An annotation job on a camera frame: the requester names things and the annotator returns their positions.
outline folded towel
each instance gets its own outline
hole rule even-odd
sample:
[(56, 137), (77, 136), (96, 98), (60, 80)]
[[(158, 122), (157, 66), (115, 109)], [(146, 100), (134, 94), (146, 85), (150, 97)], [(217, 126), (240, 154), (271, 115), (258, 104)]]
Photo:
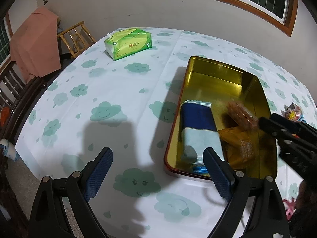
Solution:
[(187, 100), (181, 105), (182, 160), (187, 163), (203, 165), (202, 154), (209, 147), (212, 147), (221, 160), (224, 160), (210, 107), (209, 102), (193, 100)]

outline food package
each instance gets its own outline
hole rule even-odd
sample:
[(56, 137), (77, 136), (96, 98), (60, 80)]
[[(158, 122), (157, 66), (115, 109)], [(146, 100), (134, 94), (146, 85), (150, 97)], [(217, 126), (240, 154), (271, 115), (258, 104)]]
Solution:
[(286, 109), (284, 117), (288, 120), (291, 120), (291, 121), (306, 122), (304, 120), (304, 116), (303, 116), (301, 108), (294, 103), (291, 103), (291, 105)]
[(226, 157), (233, 169), (245, 169), (255, 160), (255, 153), (248, 132), (240, 127), (218, 131), (220, 140), (225, 141)]
[(152, 47), (151, 33), (139, 28), (128, 28), (108, 34), (106, 51), (116, 61)]
[(258, 119), (239, 101), (231, 101), (227, 105), (229, 116), (244, 130), (256, 130)]

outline green tissue box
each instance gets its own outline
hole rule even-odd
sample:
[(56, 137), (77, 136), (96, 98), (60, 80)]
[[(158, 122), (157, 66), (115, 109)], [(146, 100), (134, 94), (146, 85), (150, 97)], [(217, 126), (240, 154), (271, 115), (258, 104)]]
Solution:
[(152, 47), (151, 33), (139, 28), (115, 32), (105, 40), (106, 51), (114, 61)]

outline person's hand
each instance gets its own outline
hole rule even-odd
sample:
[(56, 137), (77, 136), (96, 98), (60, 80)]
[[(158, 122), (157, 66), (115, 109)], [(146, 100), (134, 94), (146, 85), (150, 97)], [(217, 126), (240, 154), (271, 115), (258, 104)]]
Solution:
[(295, 201), (296, 212), (289, 221), (292, 237), (311, 238), (317, 234), (317, 192), (312, 191), (305, 181), (299, 186)]

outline pink cloth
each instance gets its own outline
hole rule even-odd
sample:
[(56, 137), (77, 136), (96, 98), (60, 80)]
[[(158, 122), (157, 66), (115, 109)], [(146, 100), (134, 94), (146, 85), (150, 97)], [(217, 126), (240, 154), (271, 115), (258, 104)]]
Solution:
[(61, 68), (57, 18), (44, 6), (37, 8), (11, 38), (11, 60), (16, 61), (26, 83)]

